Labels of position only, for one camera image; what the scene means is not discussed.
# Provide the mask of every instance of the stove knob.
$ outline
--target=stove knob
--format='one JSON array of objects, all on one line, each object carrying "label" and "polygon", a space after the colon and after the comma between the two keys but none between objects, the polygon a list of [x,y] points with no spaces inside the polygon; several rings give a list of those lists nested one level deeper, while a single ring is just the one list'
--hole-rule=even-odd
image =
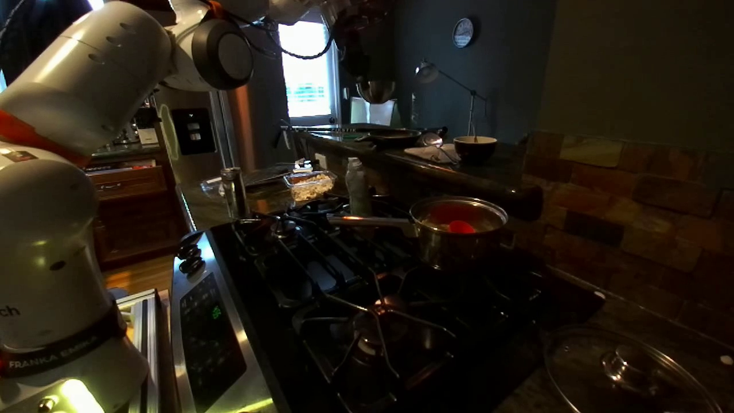
[{"label": "stove knob", "polygon": [[202,239],[202,232],[191,232],[182,239],[182,245],[193,245]]},{"label": "stove knob", "polygon": [[191,256],[179,264],[179,270],[186,275],[196,275],[205,266],[202,256]]},{"label": "stove knob", "polygon": [[202,255],[202,249],[196,243],[193,245],[182,243],[182,248],[179,248],[179,259],[193,259],[199,255]]}]

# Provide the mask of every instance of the lamp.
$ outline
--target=lamp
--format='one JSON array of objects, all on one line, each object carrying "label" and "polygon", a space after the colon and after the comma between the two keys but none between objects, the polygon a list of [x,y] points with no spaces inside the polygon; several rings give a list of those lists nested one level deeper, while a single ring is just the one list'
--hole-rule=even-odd
[{"label": "lamp", "polygon": [[435,82],[438,75],[448,77],[451,82],[455,82],[457,87],[462,87],[463,91],[469,91],[470,100],[469,100],[469,132],[478,136],[478,126],[476,126],[476,100],[487,100],[487,96],[482,96],[478,90],[469,87],[466,82],[457,81],[455,75],[451,75],[448,72],[438,68],[435,61],[425,59],[415,67],[415,77],[420,82]]}]

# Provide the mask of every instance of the wooden surface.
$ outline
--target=wooden surface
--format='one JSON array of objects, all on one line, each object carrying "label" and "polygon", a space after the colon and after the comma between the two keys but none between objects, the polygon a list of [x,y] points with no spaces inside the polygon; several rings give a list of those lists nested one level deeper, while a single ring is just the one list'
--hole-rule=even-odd
[{"label": "wooden surface", "polygon": [[112,270],[104,270],[105,282],[118,293],[136,293],[144,288],[171,288],[174,255],[159,255],[144,262],[118,266]]},{"label": "wooden surface", "polygon": [[101,268],[178,249],[186,223],[166,158],[100,155],[88,177],[100,198],[95,249]]}]

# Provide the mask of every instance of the kitchen appliance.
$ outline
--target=kitchen appliance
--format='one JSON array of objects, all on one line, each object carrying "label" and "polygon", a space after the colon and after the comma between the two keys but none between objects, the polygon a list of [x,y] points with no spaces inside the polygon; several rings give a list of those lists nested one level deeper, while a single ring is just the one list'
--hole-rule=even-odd
[{"label": "kitchen appliance", "polygon": [[118,298],[120,315],[127,323],[127,336],[150,365],[150,376],[140,385],[128,410],[168,410],[173,407],[171,388],[171,357],[166,344],[166,305],[156,288],[144,288],[131,297]]},{"label": "kitchen appliance", "polygon": [[340,214],[346,200],[323,194],[182,240],[171,326],[183,410],[492,410],[542,365],[540,328],[601,305],[523,249],[435,270],[415,239],[335,227]]}]

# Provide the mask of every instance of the stove top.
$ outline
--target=stove top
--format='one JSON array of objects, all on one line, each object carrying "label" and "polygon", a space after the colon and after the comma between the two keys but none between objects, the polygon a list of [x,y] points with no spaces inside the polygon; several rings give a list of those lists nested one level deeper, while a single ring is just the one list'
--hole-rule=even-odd
[{"label": "stove top", "polygon": [[[375,200],[375,210],[406,215],[391,200]],[[205,255],[219,270],[186,252],[202,245],[197,237],[182,245],[178,277],[188,286],[228,277],[229,318],[244,321],[280,409],[492,410],[540,367],[542,328],[582,321],[601,305],[529,252],[499,248],[470,270],[440,274],[418,259],[415,239],[331,225],[340,214],[346,201],[323,198],[214,227]]]}]

